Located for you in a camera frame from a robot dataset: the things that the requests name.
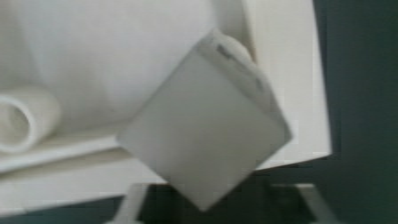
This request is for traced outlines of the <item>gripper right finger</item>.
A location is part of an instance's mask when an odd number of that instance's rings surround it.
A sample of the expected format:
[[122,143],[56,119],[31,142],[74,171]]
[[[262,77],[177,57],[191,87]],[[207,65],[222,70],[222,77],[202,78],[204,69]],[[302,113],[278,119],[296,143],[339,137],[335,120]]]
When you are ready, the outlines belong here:
[[271,184],[268,189],[280,224],[344,224],[314,184]]

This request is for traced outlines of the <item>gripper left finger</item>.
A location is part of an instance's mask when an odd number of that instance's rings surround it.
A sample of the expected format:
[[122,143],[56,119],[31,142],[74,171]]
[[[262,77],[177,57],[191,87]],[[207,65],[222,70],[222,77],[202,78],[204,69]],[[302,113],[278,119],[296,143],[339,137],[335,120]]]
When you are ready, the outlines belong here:
[[175,224],[175,190],[165,184],[133,184],[104,224]]

